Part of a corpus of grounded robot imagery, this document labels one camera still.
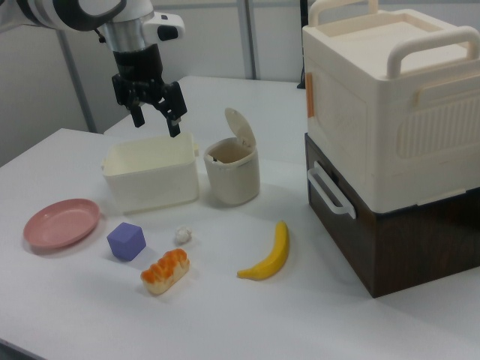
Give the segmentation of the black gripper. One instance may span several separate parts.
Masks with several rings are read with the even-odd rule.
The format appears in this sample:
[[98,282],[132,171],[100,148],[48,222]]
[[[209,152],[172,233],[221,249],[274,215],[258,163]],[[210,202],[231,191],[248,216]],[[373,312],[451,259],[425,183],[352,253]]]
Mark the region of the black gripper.
[[188,110],[180,85],[165,83],[162,78],[158,45],[113,55],[118,68],[112,77],[115,97],[118,104],[130,111],[134,126],[140,128],[145,124],[140,104],[151,104],[166,119],[169,135],[177,137],[181,133],[179,123]]

